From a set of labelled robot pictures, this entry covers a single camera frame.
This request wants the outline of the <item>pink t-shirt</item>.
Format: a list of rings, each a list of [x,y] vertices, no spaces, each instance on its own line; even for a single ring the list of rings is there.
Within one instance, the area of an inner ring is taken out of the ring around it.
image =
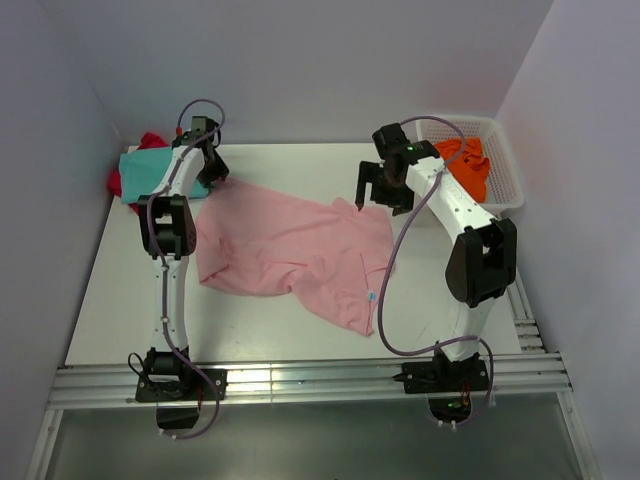
[[[372,335],[393,247],[383,209],[227,180],[204,200],[195,224],[201,285],[243,296],[292,294],[312,314]]]

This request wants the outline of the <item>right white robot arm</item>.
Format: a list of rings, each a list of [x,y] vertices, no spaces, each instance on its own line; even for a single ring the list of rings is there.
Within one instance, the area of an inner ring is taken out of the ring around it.
[[[517,230],[478,204],[427,141],[382,146],[379,162],[358,168],[355,204],[365,200],[415,218],[428,207],[452,242],[445,284],[452,297],[450,338],[430,347],[433,357],[402,366],[396,381],[408,393],[488,390],[481,335],[496,301],[516,277]]]

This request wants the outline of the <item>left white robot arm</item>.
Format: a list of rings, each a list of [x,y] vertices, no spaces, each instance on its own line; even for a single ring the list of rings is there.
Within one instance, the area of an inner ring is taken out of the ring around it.
[[[156,289],[152,340],[142,362],[140,388],[161,399],[183,399],[201,382],[189,364],[185,323],[186,273],[197,243],[189,198],[196,184],[210,188],[228,173],[210,141],[189,145],[177,140],[158,186],[137,202]]]

